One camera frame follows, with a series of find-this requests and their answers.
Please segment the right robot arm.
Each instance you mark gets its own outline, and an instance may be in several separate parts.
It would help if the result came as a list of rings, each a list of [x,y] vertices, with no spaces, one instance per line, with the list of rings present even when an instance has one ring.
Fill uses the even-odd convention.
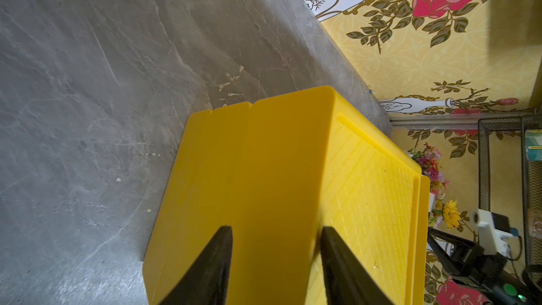
[[[540,304],[541,291],[505,271],[509,261],[501,253],[490,254],[480,244],[432,227],[427,243],[452,280],[481,293],[492,304]]]

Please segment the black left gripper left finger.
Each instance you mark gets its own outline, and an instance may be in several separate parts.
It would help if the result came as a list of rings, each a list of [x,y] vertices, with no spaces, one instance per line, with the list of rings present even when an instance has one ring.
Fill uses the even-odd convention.
[[[227,301],[233,231],[221,226],[162,304],[223,305]]]

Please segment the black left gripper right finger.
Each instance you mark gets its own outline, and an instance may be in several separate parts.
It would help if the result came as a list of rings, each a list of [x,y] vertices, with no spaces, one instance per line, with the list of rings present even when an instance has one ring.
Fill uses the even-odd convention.
[[[392,302],[333,227],[323,227],[320,255],[327,303],[385,305]]]

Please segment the yellow plastic drawer cabinet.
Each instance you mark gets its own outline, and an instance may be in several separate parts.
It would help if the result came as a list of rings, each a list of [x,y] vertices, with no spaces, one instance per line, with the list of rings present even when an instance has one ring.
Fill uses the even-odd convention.
[[[324,304],[332,227],[395,304],[422,304],[429,179],[335,89],[193,113],[143,262],[159,304],[222,226],[228,304]]]

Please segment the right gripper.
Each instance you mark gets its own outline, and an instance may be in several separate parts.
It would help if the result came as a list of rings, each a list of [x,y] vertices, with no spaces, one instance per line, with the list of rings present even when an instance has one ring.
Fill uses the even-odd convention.
[[[432,227],[428,228],[427,243],[448,275],[460,285],[495,288],[508,281],[504,271],[508,260],[502,254],[486,254],[480,244]]]

